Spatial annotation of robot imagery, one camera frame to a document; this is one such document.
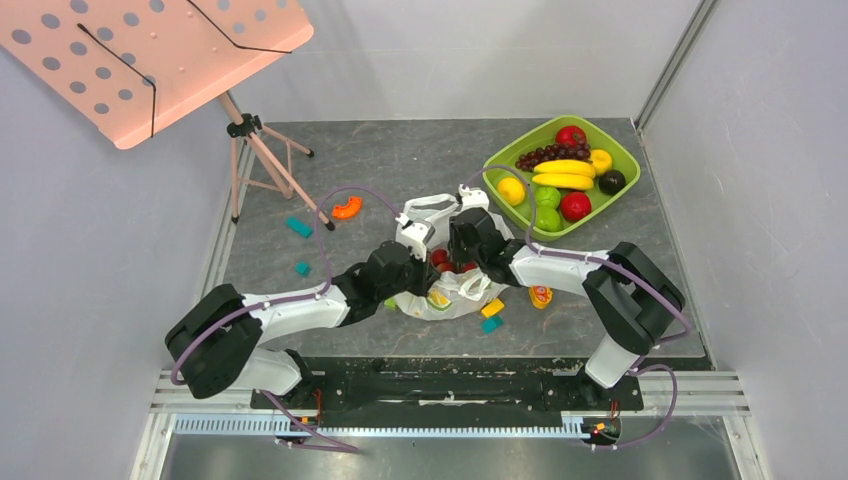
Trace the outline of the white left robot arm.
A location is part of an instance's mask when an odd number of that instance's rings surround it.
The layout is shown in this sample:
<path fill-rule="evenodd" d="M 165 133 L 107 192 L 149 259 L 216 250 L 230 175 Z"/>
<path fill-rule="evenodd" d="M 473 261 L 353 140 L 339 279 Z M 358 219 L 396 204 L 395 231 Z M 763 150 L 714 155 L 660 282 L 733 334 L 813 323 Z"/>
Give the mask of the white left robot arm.
<path fill-rule="evenodd" d="M 263 343 L 319 328 L 342 328 L 373 316 L 400 294 L 426 295 L 440 277 L 429 260 L 385 241 L 369 257 L 316 287 L 278 294 L 241 294 L 214 287 L 166 334 L 171 381 L 207 399 L 230 387 L 265 390 L 290 407 L 306 405 L 314 381 L 298 355 Z"/>

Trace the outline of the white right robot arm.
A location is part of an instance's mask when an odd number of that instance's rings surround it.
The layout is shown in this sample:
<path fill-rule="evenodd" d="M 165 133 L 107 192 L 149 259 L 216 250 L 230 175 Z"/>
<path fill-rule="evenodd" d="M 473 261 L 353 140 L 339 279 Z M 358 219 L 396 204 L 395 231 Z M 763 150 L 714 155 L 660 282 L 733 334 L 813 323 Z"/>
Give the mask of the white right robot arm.
<path fill-rule="evenodd" d="M 662 343 L 685 306 L 680 289 L 632 243 L 578 252 L 509 239 L 480 207 L 450 220 L 449 251 L 497 284 L 547 287 L 590 301 L 606 331 L 577 382 L 580 400 L 591 408 L 617 396 L 619 380 Z"/>

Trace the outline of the white plastic bag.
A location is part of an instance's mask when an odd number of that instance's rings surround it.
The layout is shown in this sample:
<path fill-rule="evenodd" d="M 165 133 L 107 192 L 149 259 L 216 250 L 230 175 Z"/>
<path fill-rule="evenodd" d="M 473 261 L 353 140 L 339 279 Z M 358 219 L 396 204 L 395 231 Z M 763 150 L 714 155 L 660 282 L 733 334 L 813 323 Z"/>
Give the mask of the white plastic bag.
<path fill-rule="evenodd" d="M 438 277 L 424 295 L 402 292 L 390 299 L 404 314 L 428 321 L 452 320 L 474 313 L 495 300 L 507 286 L 497 283 L 470 260 L 449 252 L 449 220 L 460 211 L 459 201 L 449 194 L 418 197 L 404 204 L 412 220 L 434 228 L 427 241 L 429 262 Z"/>

